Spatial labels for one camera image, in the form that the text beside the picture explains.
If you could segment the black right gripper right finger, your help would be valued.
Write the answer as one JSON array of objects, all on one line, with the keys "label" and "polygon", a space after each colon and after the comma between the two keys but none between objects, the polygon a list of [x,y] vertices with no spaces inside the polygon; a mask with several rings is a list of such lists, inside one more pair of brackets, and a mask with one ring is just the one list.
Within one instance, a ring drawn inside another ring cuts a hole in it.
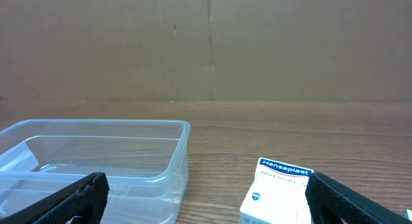
[{"label": "black right gripper right finger", "polygon": [[323,173],[312,173],[305,192],[314,224],[411,224]]}]

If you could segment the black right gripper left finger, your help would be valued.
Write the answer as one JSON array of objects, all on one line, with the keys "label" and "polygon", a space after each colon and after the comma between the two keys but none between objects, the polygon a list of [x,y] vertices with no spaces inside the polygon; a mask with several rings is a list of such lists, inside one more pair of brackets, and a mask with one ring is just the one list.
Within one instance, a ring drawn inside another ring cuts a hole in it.
[{"label": "black right gripper left finger", "polygon": [[1,224],[99,224],[108,202],[106,174],[95,172],[2,218]]}]

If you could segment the white Hansaplast plaster box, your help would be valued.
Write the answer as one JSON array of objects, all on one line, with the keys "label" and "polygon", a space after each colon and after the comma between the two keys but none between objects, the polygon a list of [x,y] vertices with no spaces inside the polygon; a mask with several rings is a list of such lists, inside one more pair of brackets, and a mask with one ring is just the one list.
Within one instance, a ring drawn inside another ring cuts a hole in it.
[{"label": "white Hansaplast plaster box", "polygon": [[259,158],[240,224],[311,224],[305,192],[312,169]]}]

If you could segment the blue yellow VapoDrops box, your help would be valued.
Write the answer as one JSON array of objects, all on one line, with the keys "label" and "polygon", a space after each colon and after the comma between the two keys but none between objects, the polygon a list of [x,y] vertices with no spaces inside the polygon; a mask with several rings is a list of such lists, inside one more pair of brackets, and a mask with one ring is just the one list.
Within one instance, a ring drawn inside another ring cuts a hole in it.
[{"label": "blue yellow VapoDrops box", "polygon": [[409,221],[412,221],[412,210],[406,209],[404,212],[404,217]]}]

